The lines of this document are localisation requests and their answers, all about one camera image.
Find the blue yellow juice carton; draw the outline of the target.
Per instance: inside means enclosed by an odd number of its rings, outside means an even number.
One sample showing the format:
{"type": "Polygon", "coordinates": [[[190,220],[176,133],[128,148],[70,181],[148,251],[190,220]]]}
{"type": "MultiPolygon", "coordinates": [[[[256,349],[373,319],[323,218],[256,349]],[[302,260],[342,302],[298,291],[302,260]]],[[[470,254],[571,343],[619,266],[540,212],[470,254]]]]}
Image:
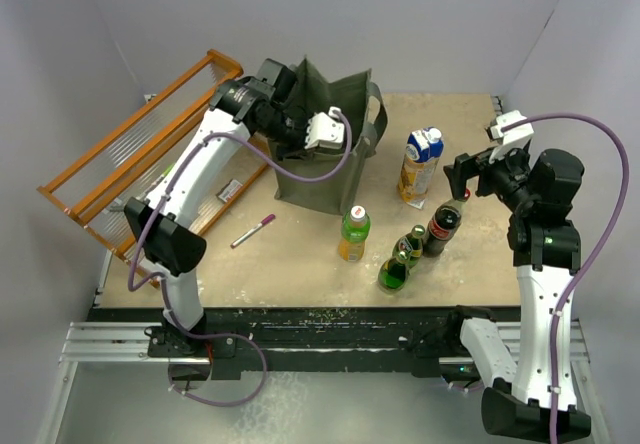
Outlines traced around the blue yellow juice carton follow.
{"type": "Polygon", "coordinates": [[[409,134],[397,184],[399,196],[409,206],[423,209],[443,151],[443,136],[438,128],[421,128],[409,134]]]}

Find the cola glass bottle red cap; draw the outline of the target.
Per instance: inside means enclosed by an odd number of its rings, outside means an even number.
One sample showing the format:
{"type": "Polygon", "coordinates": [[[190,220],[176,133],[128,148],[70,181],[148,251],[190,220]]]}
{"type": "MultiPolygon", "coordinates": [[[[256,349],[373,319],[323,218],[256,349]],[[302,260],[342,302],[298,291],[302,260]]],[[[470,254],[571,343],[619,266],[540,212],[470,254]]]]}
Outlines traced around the cola glass bottle red cap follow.
{"type": "Polygon", "coordinates": [[[463,206],[470,195],[470,190],[466,189],[462,198],[451,198],[436,209],[428,222],[427,233],[423,239],[424,256],[437,257],[444,251],[461,225],[463,206]]]}

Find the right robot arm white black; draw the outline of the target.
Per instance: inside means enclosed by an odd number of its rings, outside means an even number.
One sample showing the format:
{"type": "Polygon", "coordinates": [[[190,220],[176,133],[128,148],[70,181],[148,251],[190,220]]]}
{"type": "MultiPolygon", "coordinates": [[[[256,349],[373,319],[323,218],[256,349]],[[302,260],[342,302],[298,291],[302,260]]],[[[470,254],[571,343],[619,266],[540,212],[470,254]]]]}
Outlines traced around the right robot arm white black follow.
{"type": "Polygon", "coordinates": [[[527,148],[491,155],[461,154],[444,172],[453,196],[475,178],[477,196],[494,195],[511,212],[507,241],[521,299],[519,352],[511,354],[497,322],[480,310],[460,310],[445,330],[445,344],[474,361],[487,433],[540,443],[584,439],[591,419],[578,409],[573,386],[568,288],[581,268],[581,238],[568,214],[584,166],[558,149],[543,151],[534,163],[527,148]]]}

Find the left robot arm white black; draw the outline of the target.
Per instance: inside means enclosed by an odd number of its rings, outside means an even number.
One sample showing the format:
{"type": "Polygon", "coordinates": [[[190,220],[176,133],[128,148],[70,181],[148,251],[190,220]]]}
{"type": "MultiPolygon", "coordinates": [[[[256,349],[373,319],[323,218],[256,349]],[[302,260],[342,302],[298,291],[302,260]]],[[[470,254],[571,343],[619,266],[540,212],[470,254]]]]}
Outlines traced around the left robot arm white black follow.
{"type": "Polygon", "coordinates": [[[149,278],[161,283],[165,336],[184,356],[198,354],[206,342],[196,276],[206,241],[192,232],[192,223],[218,174],[254,134],[287,151],[303,148],[305,125],[286,114],[297,82],[291,68],[273,59],[254,76],[223,82],[169,174],[147,197],[124,206],[136,238],[134,256],[145,258],[149,278]]]}

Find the small red white box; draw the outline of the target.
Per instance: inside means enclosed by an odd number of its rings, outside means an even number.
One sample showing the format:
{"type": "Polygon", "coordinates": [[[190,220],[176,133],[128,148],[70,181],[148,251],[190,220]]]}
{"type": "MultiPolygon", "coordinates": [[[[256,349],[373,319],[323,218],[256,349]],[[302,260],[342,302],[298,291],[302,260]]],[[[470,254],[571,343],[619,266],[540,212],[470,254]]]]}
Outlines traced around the small red white box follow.
{"type": "Polygon", "coordinates": [[[223,203],[229,202],[239,190],[241,190],[243,184],[237,179],[231,179],[217,194],[216,197],[223,203]]]}

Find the green glass bottle rear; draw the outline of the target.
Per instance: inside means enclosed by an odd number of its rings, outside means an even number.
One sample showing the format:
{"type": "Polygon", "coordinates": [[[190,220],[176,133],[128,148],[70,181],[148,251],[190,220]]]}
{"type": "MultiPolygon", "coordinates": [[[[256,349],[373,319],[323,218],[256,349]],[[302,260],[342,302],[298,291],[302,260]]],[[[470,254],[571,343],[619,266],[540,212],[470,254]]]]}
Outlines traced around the green glass bottle rear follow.
{"type": "Polygon", "coordinates": [[[395,244],[393,254],[405,251],[408,255],[409,268],[415,267],[423,255],[423,240],[426,229],[422,225],[414,225],[411,231],[402,236],[395,244]]]}

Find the green glass bottle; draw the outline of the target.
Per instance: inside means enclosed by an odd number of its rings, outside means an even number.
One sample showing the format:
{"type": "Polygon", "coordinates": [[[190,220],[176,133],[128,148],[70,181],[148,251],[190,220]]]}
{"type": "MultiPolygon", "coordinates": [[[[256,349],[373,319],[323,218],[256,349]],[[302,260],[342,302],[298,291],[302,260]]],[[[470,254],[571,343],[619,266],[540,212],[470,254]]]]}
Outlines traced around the green glass bottle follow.
{"type": "Polygon", "coordinates": [[[401,250],[387,259],[379,269],[377,282],[385,291],[399,291],[409,278],[410,255],[401,250]]]}
{"type": "Polygon", "coordinates": [[[405,251],[408,255],[409,268],[415,267],[423,255],[423,240],[426,229],[422,225],[414,225],[411,231],[402,236],[395,244],[393,254],[405,251]]]}

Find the pink white marker pen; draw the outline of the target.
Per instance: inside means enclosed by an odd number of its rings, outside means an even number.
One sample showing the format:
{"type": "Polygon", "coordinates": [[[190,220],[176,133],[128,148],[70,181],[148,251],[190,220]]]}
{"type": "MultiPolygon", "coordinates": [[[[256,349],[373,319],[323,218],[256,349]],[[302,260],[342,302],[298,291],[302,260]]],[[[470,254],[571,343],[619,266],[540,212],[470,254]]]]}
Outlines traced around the pink white marker pen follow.
{"type": "Polygon", "coordinates": [[[276,218],[276,216],[274,214],[269,214],[266,217],[264,217],[258,224],[256,224],[255,226],[253,226],[251,229],[249,229],[248,231],[246,231],[245,233],[243,233],[241,236],[239,236],[237,239],[235,239],[231,244],[230,244],[230,248],[231,249],[236,249],[237,247],[239,247],[241,244],[243,244],[246,240],[248,240],[250,237],[252,237],[253,235],[255,235],[257,232],[259,232],[262,228],[264,228],[266,225],[268,225],[269,223],[271,223],[274,219],[276,218]]]}

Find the green tea plastic bottle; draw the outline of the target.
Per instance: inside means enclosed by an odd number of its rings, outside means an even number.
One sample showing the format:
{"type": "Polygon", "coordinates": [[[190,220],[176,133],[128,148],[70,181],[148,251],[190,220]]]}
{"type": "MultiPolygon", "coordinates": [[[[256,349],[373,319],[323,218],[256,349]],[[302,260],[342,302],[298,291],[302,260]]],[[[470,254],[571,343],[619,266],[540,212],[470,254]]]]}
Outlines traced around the green tea plastic bottle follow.
{"type": "Polygon", "coordinates": [[[357,262],[363,257],[370,228],[371,219],[363,206],[354,205],[344,215],[338,245],[338,253],[343,260],[357,262]]]}

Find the green glass bottle front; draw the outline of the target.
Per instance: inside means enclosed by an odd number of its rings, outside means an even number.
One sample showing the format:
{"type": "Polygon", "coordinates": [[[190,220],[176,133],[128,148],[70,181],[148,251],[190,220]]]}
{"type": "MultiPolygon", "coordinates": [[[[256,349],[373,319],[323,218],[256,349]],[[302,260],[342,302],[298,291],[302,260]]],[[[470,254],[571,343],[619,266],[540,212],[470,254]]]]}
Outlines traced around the green glass bottle front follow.
{"type": "Polygon", "coordinates": [[[385,291],[399,291],[409,278],[410,255],[401,250],[387,259],[379,269],[377,282],[385,291]]]}

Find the orange wooden rack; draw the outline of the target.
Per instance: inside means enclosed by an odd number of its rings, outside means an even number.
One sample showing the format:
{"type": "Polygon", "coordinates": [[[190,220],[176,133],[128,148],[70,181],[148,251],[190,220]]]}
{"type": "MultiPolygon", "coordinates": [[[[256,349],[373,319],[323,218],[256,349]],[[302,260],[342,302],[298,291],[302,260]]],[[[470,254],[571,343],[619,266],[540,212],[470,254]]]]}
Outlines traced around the orange wooden rack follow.
{"type": "Polygon", "coordinates": [[[242,66],[209,50],[167,88],[38,191],[114,257],[128,264],[134,236],[118,207],[162,182],[222,82],[242,66]]]}

